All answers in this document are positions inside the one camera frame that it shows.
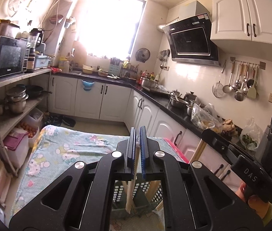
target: microwave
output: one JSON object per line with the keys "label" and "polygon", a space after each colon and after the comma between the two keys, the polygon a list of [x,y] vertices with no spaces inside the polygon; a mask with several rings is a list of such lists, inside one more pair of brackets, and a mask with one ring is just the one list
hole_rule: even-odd
{"label": "microwave", "polygon": [[207,13],[165,26],[172,60],[220,66],[218,48],[210,40],[211,28]]}
{"label": "microwave", "polygon": [[30,51],[30,42],[0,36],[0,77],[24,72]]}

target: countertop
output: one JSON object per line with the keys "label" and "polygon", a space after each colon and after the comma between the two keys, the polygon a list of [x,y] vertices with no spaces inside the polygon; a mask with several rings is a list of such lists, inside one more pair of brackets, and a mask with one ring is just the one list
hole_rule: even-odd
{"label": "countertop", "polygon": [[64,77],[71,77],[77,79],[84,79],[87,82],[103,82],[107,84],[114,84],[118,86],[128,87],[134,89],[136,92],[140,93],[145,98],[149,99],[154,105],[159,107],[162,111],[164,111],[167,115],[169,115],[172,119],[176,122],[181,124],[186,129],[193,132],[199,138],[201,138],[202,129],[196,127],[191,121],[190,116],[187,115],[186,110],[178,109],[173,107],[170,104],[169,98],[160,97],[158,95],[149,93],[148,91],[144,90],[139,84],[130,84],[123,80],[118,79],[111,79],[108,77],[101,77],[94,74],[74,74],[74,73],[56,73],[53,74],[56,76],[64,76]]}

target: pink lid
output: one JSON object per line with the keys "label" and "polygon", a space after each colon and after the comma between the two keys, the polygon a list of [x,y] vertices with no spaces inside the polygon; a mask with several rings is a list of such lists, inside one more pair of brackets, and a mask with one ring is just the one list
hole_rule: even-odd
{"label": "pink lid", "polygon": [[12,130],[3,140],[3,144],[8,148],[8,150],[15,151],[23,137],[27,134],[28,133],[18,133]]}

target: bright window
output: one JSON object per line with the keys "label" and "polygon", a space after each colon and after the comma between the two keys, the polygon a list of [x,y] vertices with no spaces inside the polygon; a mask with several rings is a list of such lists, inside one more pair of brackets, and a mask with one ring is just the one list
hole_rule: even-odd
{"label": "bright window", "polygon": [[87,53],[125,59],[132,52],[144,6],[143,0],[93,0],[79,36]]}

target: pink fabric trim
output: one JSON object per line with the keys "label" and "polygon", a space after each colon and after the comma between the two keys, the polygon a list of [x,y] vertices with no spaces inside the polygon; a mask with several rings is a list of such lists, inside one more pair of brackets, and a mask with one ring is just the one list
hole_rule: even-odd
{"label": "pink fabric trim", "polygon": [[177,153],[177,155],[186,163],[189,163],[189,160],[184,156],[184,154],[179,150],[169,139],[163,138],[171,147],[172,149]]}

